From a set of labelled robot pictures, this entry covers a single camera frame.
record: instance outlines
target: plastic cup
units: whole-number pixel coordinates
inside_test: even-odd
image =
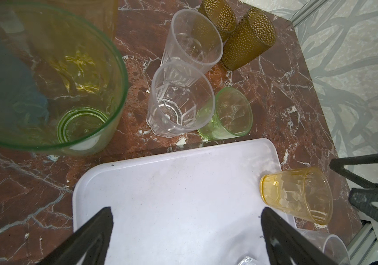
[[[198,12],[216,26],[224,42],[236,28],[236,15],[225,0],[203,0]]]
[[[225,87],[216,97],[212,119],[198,129],[199,135],[207,140],[229,139],[246,135],[252,127],[252,110],[249,101],[239,90]]]
[[[332,192],[317,167],[280,171],[260,181],[263,201],[287,214],[326,225],[333,212]]]
[[[344,242],[336,236],[324,232],[297,229],[298,232],[307,238],[323,254],[331,258],[338,265],[350,265],[347,248]]]
[[[208,111],[200,112],[204,106]],[[171,138],[208,123],[214,92],[205,75],[183,61],[168,62],[155,72],[149,91],[147,123],[159,136]]]
[[[114,44],[85,19],[0,3],[0,146],[82,156],[111,140],[128,91]]]
[[[221,64],[234,71],[268,50],[276,41],[276,32],[267,15],[251,7],[239,21],[223,48]]]
[[[238,265],[261,265],[261,264],[258,260],[253,259],[250,256],[246,256],[238,263]]]
[[[223,42],[214,24],[203,14],[183,9],[173,16],[161,65],[184,61],[203,74],[220,60]]]

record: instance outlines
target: clear plastic cup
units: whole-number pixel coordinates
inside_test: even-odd
[[[238,265],[261,265],[260,262],[256,259],[246,256],[238,263]]]
[[[171,138],[208,123],[214,92],[205,75],[183,61],[168,62],[155,72],[149,91],[146,122],[159,136]]]
[[[316,246],[323,254],[331,258],[338,265],[350,265],[347,248],[344,242],[336,236],[324,232],[297,229],[298,232]]]
[[[225,87],[216,95],[213,118],[198,129],[207,140],[230,139],[244,136],[252,127],[252,110],[244,94],[232,87]]]
[[[161,65],[185,61],[203,74],[221,59],[223,42],[214,24],[203,14],[183,9],[173,16]]]
[[[333,198],[324,173],[317,167],[280,171],[260,181],[263,201],[287,214],[326,225],[332,218]]]

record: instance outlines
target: metal frame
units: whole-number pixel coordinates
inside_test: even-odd
[[[378,260],[378,241],[371,223],[366,223],[347,246],[351,265],[369,265]]]
[[[293,26],[296,27],[303,23],[305,19],[316,12],[324,3],[328,0],[310,0],[305,6],[303,6],[297,13],[295,13],[289,21],[292,22]]]

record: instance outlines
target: faceted plastic tumbler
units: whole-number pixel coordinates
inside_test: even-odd
[[[84,156],[111,140],[128,91],[114,44],[40,3],[0,3],[0,146]]]
[[[203,74],[220,60],[223,43],[214,24],[203,14],[182,9],[171,20],[161,65],[184,61]]]
[[[201,111],[207,105],[207,111]],[[206,125],[214,106],[214,92],[205,75],[188,63],[171,61],[160,66],[152,79],[147,123],[156,135],[175,137]]]
[[[319,225],[329,223],[333,199],[329,183],[317,167],[280,171],[260,181],[263,201],[287,214]]]
[[[336,235],[297,228],[298,232],[338,265],[350,265],[347,248]]]

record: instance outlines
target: amber textured cup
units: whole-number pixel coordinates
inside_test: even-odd
[[[216,26],[223,42],[236,28],[236,15],[225,0],[203,0],[198,10]]]
[[[230,71],[254,60],[274,45],[276,32],[266,14],[252,7],[236,26],[223,48],[222,65]]]

